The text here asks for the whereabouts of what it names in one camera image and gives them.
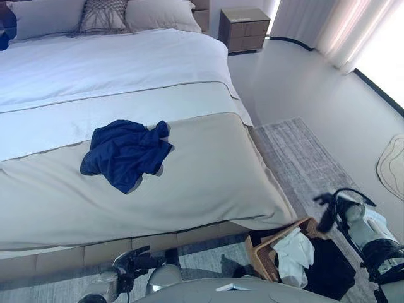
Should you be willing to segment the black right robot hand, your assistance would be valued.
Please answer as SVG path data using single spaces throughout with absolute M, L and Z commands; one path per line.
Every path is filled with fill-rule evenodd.
M 317 225 L 317 231 L 328 233 L 335 223 L 335 195 L 331 193 L 320 194 L 313 198 L 315 203 L 321 206 L 328 205 Z

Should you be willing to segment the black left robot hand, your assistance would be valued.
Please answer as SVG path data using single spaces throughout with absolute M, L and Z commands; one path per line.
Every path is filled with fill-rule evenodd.
M 148 273 L 150 269 L 158 268 L 165 263 L 163 256 L 152 256 L 150 246 L 143 246 L 124 252 L 112 263 L 120 276 L 128 275 L 135 279 Z

